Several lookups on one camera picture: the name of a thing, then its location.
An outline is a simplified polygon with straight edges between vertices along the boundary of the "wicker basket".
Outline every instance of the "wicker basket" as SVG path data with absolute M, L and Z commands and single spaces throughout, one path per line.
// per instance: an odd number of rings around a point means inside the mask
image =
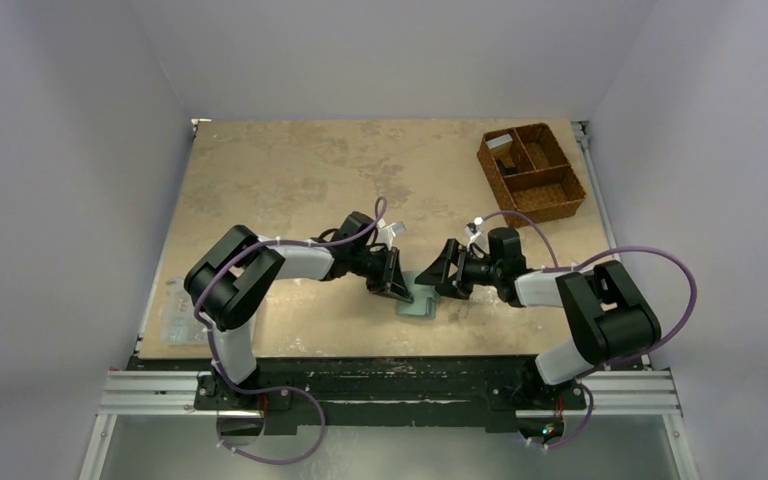
M 575 215 L 587 196 L 545 123 L 484 134 L 478 161 L 499 208 L 538 223 Z M 528 225 L 514 215 L 505 215 L 505 221 L 512 228 Z

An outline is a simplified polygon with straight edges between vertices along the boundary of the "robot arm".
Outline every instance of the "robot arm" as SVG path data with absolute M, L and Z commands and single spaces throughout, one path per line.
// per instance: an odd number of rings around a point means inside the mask
M 349 238 L 373 223 L 362 213 L 353 212 L 340 228 L 333 229 L 333 239 Z M 237 384 L 246 380 L 257 368 L 252 351 L 252 325 L 257 309 L 275 280 L 308 278 L 330 281 L 347 273 L 366 278 L 371 293 L 412 301 L 399 264 L 399 250 L 392 246 L 393 239 L 404 232 L 402 224 L 377 225 L 376 242 L 368 245 L 373 233 L 353 242 L 331 247 L 273 245 L 262 248 L 235 265 L 243 268 L 237 276 L 228 272 L 210 291 L 204 310 L 216 324 L 213 342 L 219 360 L 228 376 Z M 245 226 L 231 228 L 199 260 L 184 279 L 184 288 L 195 303 L 208 283 L 228 261 L 243 249 L 257 242 L 270 240 L 256 235 Z M 313 244 L 326 241 L 311 239 Z
M 493 286 L 512 307 L 559 307 L 566 313 L 571 336 L 527 362 L 520 392 L 524 398 L 548 401 L 594 366 L 641 351 L 661 338 L 657 317 L 620 262 L 581 272 L 533 270 L 526 266 L 516 230 L 491 230 L 485 254 L 477 248 L 479 230 L 474 224 L 468 230 L 473 233 L 470 243 L 449 239 L 417 283 L 458 299 L 468 299 L 475 284 Z

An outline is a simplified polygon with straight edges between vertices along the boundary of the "beige tabletop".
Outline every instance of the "beige tabletop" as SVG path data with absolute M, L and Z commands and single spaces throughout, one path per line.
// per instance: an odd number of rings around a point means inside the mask
M 581 152 L 566 120 L 551 127 L 588 192 L 571 218 L 541 224 L 561 264 L 607 248 Z M 166 282 L 183 277 L 233 225 L 305 239 L 338 227 L 357 210 L 405 223 L 395 242 L 404 271 L 423 270 L 447 238 L 498 210 L 476 151 L 482 133 L 530 120 L 366 120 L 203 122 L 159 265 L 141 358 L 209 357 L 206 345 L 170 345 L 164 334 Z M 488 226 L 501 226 L 499 217 Z M 539 236 L 519 230 L 529 266 L 550 262 Z M 394 300 L 367 293 L 349 274 L 332 282 L 275 282 L 258 315 L 255 354 L 402 356 L 539 353 L 569 335 L 563 312 L 515 309 L 492 288 L 469 301 L 443 299 L 435 319 L 396 315 Z

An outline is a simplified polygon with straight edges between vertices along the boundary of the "green towel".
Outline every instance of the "green towel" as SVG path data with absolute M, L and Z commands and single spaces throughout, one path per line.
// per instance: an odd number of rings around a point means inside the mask
M 440 295 L 430 285 L 417 285 L 416 277 L 422 272 L 404 272 L 405 285 L 413 295 L 413 303 L 396 302 L 396 314 L 402 317 L 434 318 Z

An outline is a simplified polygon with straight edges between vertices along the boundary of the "white wall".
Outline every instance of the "white wall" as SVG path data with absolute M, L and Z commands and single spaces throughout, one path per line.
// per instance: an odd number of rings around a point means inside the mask
M 672 250 L 699 281 L 660 359 L 704 478 L 768 478 L 768 0 L 658 1 L 592 132 L 618 243 Z M 671 325 L 680 277 L 634 267 Z
M 193 117 L 593 113 L 654 0 L 133 0 Z
M 75 478 L 189 122 L 127 2 L 0 0 L 0 478 Z

